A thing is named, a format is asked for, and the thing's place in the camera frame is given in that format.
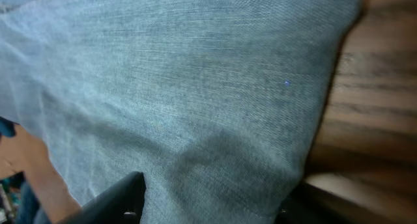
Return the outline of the dark blue folded cloth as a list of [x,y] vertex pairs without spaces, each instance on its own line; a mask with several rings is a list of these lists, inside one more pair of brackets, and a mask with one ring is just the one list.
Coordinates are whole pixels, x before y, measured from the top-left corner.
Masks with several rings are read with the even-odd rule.
[[5,137],[14,137],[16,135],[15,124],[3,117],[0,117],[0,134]]

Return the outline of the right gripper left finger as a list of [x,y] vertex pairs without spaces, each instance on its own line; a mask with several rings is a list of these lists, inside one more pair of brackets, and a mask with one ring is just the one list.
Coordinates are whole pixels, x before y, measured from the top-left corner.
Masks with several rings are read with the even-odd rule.
[[139,224],[145,203],[143,173],[132,172],[86,204],[63,224]]

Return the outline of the medium blue denim jeans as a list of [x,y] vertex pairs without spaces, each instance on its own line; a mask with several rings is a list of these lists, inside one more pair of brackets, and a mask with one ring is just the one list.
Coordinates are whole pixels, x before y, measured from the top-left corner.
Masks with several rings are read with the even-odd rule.
[[272,223],[360,0],[1,0],[1,116],[85,204],[145,175],[144,223]]

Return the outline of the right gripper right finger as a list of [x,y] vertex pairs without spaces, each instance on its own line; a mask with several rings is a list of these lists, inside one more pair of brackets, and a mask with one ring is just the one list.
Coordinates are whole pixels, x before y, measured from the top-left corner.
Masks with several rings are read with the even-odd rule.
[[320,203],[317,188],[301,184],[281,203],[275,224],[348,224],[347,218]]

